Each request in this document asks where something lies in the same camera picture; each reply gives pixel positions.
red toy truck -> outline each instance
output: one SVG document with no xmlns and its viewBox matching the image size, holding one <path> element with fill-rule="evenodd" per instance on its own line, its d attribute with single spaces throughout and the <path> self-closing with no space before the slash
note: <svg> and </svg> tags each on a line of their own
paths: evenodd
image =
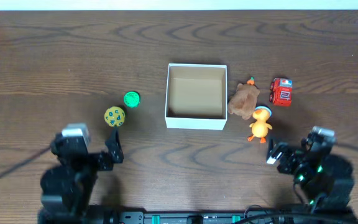
<svg viewBox="0 0 358 224">
<path fill-rule="evenodd" d="M 269 101 L 274 105 L 290 106 L 292 101 L 292 80 L 286 78 L 275 78 L 270 85 Z"/>
</svg>

patterned ball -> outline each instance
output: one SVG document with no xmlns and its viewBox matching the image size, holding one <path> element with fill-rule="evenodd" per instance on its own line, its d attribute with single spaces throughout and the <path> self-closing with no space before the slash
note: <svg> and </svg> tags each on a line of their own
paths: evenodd
<svg viewBox="0 0 358 224">
<path fill-rule="evenodd" d="M 120 127 L 125 121 L 125 112 L 118 106 L 112 106 L 106 110 L 104 114 L 105 122 L 111 126 Z"/>
</svg>

green round object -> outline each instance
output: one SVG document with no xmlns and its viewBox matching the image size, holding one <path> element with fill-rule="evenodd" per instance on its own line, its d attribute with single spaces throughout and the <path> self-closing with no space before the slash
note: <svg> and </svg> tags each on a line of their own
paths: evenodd
<svg viewBox="0 0 358 224">
<path fill-rule="evenodd" d="M 140 95 L 135 91 L 129 91 L 124 96 L 124 103 L 129 108 L 136 108 L 140 105 Z"/>
</svg>

yellow duck toy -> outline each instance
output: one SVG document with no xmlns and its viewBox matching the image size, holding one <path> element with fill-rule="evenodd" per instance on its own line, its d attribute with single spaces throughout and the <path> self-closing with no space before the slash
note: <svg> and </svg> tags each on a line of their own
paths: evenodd
<svg viewBox="0 0 358 224">
<path fill-rule="evenodd" d="M 252 117 L 255 118 L 257 121 L 250 124 L 249 127 L 251 128 L 252 134 L 248 137 L 248 141 L 253 140 L 254 137 L 260 138 L 260 143 L 266 142 L 266 135 L 269 129 L 273 129 L 273 127 L 266 123 L 266 121 L 271 117 L 272 111 L 267 108 L 266 106 L 258 106 L 255 108 Z"/>
</svg>

white box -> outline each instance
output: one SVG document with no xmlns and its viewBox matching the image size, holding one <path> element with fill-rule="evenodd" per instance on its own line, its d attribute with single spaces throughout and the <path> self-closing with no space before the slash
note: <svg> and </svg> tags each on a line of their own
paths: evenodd
<svg viewBox="0 0 358 224">
<path fill-rule="evenodd" d="M 222 130 L 227 121 L 227 66 L 170 63 L 167 128 Z"/>
</svg>

